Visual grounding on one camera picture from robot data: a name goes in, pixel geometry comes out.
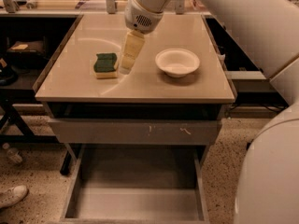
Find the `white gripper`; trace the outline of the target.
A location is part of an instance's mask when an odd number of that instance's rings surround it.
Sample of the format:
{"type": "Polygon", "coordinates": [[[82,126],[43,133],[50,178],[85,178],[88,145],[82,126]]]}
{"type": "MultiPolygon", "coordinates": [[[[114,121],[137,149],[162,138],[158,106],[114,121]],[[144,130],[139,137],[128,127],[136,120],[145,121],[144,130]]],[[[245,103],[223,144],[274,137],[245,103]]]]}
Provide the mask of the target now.
{"type": "Polygon", "coordinates": [[[145,44],[144,35],[153,32],[162,17],[162,12],[151,12],[143,8],[136,0],[128,0],[124,18],[126,26],[131,31],[126,34],[121,50],[121,73],[128,75],[131,72],[145,44]]]}

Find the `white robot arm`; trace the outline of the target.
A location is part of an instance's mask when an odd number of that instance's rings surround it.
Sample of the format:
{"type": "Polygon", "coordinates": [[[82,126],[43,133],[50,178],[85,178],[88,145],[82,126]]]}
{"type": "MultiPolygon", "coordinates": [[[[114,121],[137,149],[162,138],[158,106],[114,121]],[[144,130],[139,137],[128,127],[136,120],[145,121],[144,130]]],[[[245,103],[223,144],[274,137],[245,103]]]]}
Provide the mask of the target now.
{"type": "MultiPolygon", "coordinates": [[[[127,27],[152,32],[169,1],[129,0],[127,27]]],[[[199,1],[288,105],[249,146],[234,224],[299,224],[299,7],[289,0],[199,1]]]]}

